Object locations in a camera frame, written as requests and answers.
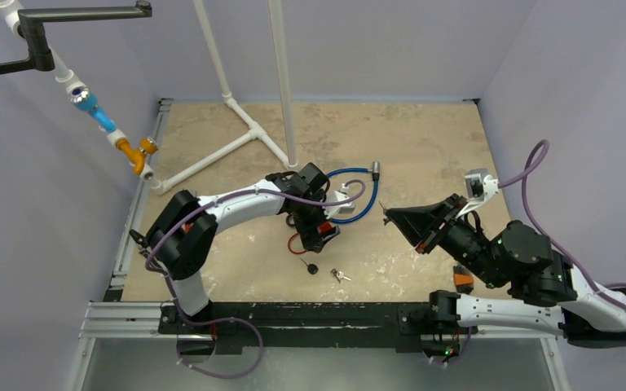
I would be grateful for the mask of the red cable lock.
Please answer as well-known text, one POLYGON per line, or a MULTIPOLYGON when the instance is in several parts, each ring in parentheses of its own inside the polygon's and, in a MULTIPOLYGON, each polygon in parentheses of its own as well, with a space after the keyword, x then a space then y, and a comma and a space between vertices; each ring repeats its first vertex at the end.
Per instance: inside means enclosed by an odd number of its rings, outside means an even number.
POLYGON ((341 229, 339 226, 326 222, 312 230, 305 231, 303 235, 294 233, 287 242, 287 249, 296 255, 304 253, 321 253, 324 247, 339 236, 341 229))

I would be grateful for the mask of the black head key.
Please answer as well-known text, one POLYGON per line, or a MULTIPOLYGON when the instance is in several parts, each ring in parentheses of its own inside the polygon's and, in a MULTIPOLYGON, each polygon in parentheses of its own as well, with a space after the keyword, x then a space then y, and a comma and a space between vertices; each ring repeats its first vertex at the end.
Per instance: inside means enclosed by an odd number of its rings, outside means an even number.
POLYGON ((304 260, 303 258, 301 258, 302 263, 306 266, 306 271, 310 274, 310 275, 316 275, 319 271, 319 268, 316 264, 310 263, 306 260, 304 260))

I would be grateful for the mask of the silver key bunch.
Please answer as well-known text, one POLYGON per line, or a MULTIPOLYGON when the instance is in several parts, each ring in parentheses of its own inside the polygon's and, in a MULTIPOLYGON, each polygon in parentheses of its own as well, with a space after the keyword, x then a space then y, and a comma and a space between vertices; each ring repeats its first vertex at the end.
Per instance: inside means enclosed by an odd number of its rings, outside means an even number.
POLYGON ((342 271, 337 270, 337 269, 331 269, 330 270, 330 274, 332 275, 332 277, 334 277, 336 279, 336 281, 338 281, 339 283, 341 283, 342 281, 351 281, 351 278, 346 276, 342 271))

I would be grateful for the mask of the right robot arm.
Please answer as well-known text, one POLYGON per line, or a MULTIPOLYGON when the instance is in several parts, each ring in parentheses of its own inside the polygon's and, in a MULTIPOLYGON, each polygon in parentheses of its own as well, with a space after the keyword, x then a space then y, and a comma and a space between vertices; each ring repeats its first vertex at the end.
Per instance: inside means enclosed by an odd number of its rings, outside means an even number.
POLYGON ((487 288, 506 288, 509 299, 438 290, 426 309, 405 315, 408 324, 437 332, 516 327, 562 336, 580 348, 626 347, 626 288, 593 286, 548 236, 519 220, 487 238, 479 215, 461 212, 465 205, 453 194, 436 204, 384 209, 384 222, 417 253, 441 248, 487 288))

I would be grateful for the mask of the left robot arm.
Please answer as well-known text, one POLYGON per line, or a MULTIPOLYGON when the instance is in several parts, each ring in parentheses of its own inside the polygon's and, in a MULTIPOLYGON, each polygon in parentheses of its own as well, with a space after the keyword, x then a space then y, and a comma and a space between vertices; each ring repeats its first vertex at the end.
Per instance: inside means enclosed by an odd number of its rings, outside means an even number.
POLYGON ((146 234, 130 237, 148 251, 152 270, 169 281, 177 300, 179 323, 191 333, 203 332, 211 305, 201 268, 216 235, 260 217, 285 214, 293 220, 306 251, 320 253, 337 236, 331 221, 353 202, 346 190, 330 191, 328 177, 309 163, 298 172, 268 174, 255 184, 221 195, 177 192, 146 234))

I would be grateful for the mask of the orange brush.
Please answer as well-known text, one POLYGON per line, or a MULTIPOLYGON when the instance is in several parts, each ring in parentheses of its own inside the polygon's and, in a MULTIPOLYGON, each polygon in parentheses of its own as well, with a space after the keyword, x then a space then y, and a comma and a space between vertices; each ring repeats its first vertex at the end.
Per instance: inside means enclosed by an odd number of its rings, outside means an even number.
POLYGON ((453 283, 456 289, 473 289, 474 277, 463 265, 453 266, 453 283))

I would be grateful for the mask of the orange pipe valve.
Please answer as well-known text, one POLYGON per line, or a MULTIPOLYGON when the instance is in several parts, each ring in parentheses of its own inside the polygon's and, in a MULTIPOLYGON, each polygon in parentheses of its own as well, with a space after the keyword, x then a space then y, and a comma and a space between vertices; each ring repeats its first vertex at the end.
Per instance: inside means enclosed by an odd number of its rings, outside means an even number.
POLYGON ((126 138, 119 138, 114 146, 126 156, 138 176, 144 170, 146 159, 158 150, 157 142, 150 137, 142 139, 137 147, 132 147, 126 138))

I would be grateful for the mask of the blue pipe valve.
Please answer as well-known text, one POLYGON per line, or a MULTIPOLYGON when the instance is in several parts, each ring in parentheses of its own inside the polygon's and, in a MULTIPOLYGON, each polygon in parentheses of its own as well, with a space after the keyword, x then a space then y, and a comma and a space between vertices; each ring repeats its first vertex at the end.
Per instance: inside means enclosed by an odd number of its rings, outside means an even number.
POLYGON ((95 120, 102 131, 112 133, 117 129, 116 124, 100 106, 97 96, 87 86, 72 89, 68 99, 78 110, 95 120))

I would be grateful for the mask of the aluminium rail frame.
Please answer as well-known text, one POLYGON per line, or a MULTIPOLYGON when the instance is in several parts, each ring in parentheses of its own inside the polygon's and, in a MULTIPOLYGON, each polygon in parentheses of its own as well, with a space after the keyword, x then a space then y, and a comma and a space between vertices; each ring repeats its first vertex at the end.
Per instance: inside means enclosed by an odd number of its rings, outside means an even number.
MULTIPOLYGON (((302 162, 322 169, 381 163, 381 202, 427 204, 463 189, 463 173, 493 166, 472 103, 298 103, 302 162)), ((282 217, 247 222, 219 235, 204 271, 216 301, 423 301, 452 287, 452 260, 415 254, 382 223, 375 207, 342 228, 321 254, 287 249, 293 230, 282 217), (301 258, 316 264, 310 275, 301 258), (339 283, 331 269, 351 281, 339 283)), ((84 390, 567 390, 558 342, 527 330, 485 327, 462 357, 443 368, 422 354, 393 349, 255 348, 202 361, 215 372, 254 371, 217 380, 182 366, 175 336, 158 331, 169 294, 144 269, 134 243, 121 247, 125 272, 118 302, 86 312, 83 364, 75 386, 84 390)))

